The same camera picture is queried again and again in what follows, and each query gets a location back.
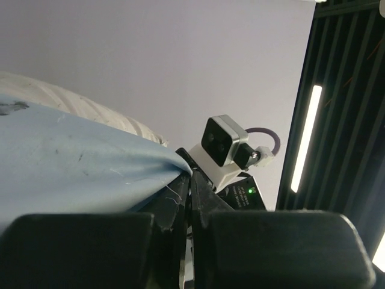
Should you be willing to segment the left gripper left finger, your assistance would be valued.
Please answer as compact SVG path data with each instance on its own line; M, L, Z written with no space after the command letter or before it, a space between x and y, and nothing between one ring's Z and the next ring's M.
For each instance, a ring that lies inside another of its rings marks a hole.
M163 188L151 202L150 212L162 231L173 231L184 227L190 177L181 174Z

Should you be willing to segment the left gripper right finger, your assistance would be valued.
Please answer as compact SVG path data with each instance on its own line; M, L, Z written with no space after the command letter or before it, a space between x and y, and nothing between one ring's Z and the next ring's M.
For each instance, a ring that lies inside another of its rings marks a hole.
M238 217L238 213L210 189L198 171L194 171L191 178L191 202L193 229L222 228Z

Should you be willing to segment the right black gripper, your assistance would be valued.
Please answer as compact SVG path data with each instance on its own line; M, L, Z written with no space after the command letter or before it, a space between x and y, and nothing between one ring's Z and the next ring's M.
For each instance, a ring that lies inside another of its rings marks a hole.
M239 180L227 185L217 195L234 210L266 210L253 176L240 176Z

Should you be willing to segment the light blue pillowcase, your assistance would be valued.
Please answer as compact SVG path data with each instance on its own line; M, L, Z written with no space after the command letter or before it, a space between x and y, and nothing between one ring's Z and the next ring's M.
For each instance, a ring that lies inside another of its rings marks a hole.
M184 172L160 144L1 95L1 229L26 214L136 211Z

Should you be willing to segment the white pillow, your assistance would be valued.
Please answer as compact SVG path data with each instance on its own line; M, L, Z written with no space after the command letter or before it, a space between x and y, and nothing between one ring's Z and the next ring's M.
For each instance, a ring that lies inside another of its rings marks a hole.
M54 108L158 143L168 141L139 121L57 85L9 72L1 72L1 93Z

